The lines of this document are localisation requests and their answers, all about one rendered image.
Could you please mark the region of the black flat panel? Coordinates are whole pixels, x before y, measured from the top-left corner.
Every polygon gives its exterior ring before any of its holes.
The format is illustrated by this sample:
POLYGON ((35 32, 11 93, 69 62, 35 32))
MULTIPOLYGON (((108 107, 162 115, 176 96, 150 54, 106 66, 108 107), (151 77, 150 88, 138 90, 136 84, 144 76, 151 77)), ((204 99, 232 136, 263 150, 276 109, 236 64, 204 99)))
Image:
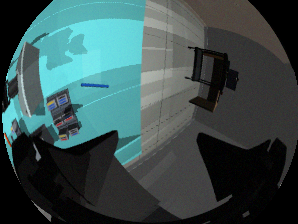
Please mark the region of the black flat panel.
POLYGON ((130 176, 116 156, 112 159, 97 206, 85 204, 85 208, 118 220, 133 221, 160 204, 158 198, 130 176))

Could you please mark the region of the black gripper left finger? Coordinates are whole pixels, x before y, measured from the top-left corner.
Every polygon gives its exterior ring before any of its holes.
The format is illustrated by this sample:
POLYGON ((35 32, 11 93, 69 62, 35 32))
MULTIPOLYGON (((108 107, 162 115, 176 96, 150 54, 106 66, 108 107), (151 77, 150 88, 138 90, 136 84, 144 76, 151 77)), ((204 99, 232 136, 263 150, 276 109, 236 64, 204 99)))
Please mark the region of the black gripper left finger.
POLYGON ((88 201, 86 204, 97 206, 105 176, 108 175, 112 157, 117 149, 116 129, 97 136, 96 139, 65 149, 55 147, 37 136, 32 136, 32 139, 39 155, 59 171, 64 180, 67 180, 68 184, 88 201))

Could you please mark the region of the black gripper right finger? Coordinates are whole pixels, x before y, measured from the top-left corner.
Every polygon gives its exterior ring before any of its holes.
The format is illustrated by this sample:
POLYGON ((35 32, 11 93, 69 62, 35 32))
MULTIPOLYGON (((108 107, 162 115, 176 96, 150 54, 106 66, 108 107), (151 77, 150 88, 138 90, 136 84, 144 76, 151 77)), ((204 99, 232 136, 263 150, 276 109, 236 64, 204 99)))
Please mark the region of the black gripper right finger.
POLYGON ((213 136, 198 132, 197 145, 212 181, 217 202, 230 196, 243 177, 254 167, 255 161, 269 149, 270 140, 251 149, 243 149, 213 136))

